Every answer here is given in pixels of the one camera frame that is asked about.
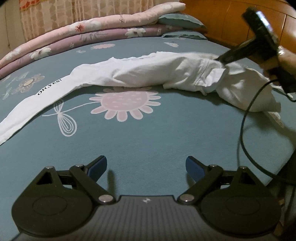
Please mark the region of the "person's right hand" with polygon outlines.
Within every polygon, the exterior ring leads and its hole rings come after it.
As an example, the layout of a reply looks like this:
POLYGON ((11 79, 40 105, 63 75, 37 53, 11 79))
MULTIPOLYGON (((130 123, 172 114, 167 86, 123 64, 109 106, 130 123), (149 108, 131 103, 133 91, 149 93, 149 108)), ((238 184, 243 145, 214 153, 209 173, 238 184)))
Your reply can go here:
POLYGON ((295 77, 295 53, 280 47, 276 57, 272 57, 265 62, 260 63, 260 68, 264 70, 264 75, 269 79, 276 79, 275 76, 270 75, 270 70, 281 66, 284 70, 295 77))

